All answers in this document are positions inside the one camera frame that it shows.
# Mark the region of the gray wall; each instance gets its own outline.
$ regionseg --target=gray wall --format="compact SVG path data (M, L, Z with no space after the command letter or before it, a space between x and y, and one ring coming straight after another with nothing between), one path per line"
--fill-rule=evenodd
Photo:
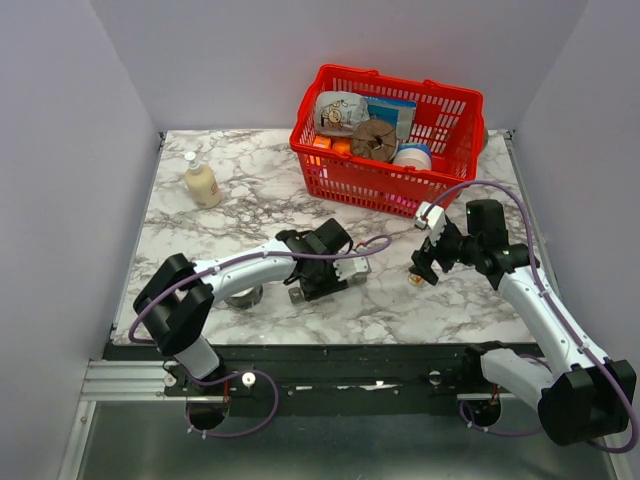
M637 0L589 2L516 137L563 299L593 338L636 369L638 19ZM640 450L631 460L640 478Z
M283 127L323 63L461 85L514 127L586 0L92 0L162 128Z
M104 345L157 133L85 0L0 15L0 465L57 477Z

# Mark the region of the marble table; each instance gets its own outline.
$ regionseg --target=marble table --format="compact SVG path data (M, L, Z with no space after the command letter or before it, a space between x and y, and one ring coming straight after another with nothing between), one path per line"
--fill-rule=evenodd
M376 344L532 341L513 308L473 269L456 266L436 287L407 281L413 250L424 233L410 219L322 200L307 194L289 130L169 132L140 234L114 343L126 344L132 302L168 256L212 259L258 246L283 229L317 228L336 218L356 242L380 233L393 244L371 257L365 285L310 303L292 305L287 287L268 284L262 301L236 311L221 303L204 328L215 344ZM213 168L224 192L212 210L200 210L183 180L183 155L195 151ZM478 178L497 180L519 193L506 144L493 132L479 159ZM449 216L466 225L472 199L504 201L512 241L524 239L516 207L488 187L472 187L452 204ZM139 336L148 338L141 328Z

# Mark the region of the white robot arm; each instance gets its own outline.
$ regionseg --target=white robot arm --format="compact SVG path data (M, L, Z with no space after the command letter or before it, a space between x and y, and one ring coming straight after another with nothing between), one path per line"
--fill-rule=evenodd
M142 322L163 355L174 357L193 377L204 379L221 364L201 334L212 306L268 282L281 281L288 285L299 281L296 291L306 301L362 283L371 272L366 257L293 258L295 254L335 255L347 244L353 245L347 232L330 219L314 231L285 230L264 245L226 258L192 263L184 255L176 254L165 260L133 307L141 315L177 282L191 276L200 277L181 289L185 292L182 298L172 293L156 302Z
M429 235L420 250L412 255L411 273L435 285L432 269L437 261L448 272L455 263L474 266L492 287L513 305L545 356L548 368L518 357L512 350L494 345L482 351L481 375L500 385L538 412L545 431L560 445L620 432L628 415L620 399L594 362L585 355L588 348L594 358L618 381L629 400L633 397L636 376L625 360L611 361L580 328L571 313L549 287L545 272L537 272L547 289L540 292L529 263L528 246L509 245L502 205L496 200L467 203L468 235L462 235L441 207L423 203L416 212L416 227L429 227ZM578 345L548 301L548 294L572 330L583 340Z

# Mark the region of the red basket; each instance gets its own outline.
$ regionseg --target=red basket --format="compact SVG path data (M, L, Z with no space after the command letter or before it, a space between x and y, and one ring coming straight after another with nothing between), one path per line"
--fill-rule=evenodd
M327 90L415 101L409 141L429 146L432 170L416 171L314 147L316 98ZM411 217L423 200L432 201L447 188L476 177L483 138L479 92L431 80L385 77L376 70L324 65L302 100L290 141L311 195Z

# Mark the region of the white container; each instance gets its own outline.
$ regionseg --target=white container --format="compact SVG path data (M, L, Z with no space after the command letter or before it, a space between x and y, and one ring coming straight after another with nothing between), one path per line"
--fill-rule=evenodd
M414 167L416 170L431 170L431 151L420 143L405 143L398 147L393 164L398 167Z
M206 163L201 163L195 152L188 152L184 159L189 162L184 181L189 188L191 198L200 208L215 207L222 200L222 193L218 188L213 170Z

